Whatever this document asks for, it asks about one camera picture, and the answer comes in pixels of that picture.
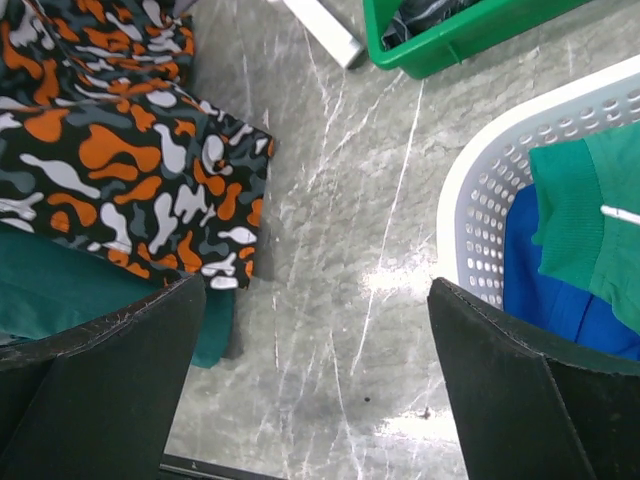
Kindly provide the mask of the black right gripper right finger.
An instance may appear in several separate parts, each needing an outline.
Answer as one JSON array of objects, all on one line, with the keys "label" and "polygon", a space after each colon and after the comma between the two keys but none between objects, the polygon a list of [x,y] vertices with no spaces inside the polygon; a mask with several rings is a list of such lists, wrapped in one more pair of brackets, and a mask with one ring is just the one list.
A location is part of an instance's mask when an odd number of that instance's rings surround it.
[{"label": "black right gripper right finger", "polygon": [[639,364],[438,278],[428,309],[471,479],[636,479]]}]

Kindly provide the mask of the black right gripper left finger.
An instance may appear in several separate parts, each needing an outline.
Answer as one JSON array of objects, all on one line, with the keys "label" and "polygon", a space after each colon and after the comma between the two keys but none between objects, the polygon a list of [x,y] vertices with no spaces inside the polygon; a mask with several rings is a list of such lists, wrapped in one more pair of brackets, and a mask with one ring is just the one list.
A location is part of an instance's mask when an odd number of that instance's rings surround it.
[{"label": "black right gripper left finger", "polygon": [[153,479],[204,318],[200,277],[1,349],[4,479]]}]

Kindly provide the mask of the dark grey patterned shorts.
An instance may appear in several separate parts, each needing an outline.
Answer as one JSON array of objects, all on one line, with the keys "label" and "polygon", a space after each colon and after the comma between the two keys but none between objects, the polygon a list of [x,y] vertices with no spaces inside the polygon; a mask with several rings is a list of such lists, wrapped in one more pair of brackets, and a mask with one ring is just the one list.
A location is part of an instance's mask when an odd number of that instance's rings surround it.
[{"label": "dark grey patterned shorts", "polygon": [[477,3],[479,0],[403,1],[381,37],[382,44],[386,50],[395,48]]}]

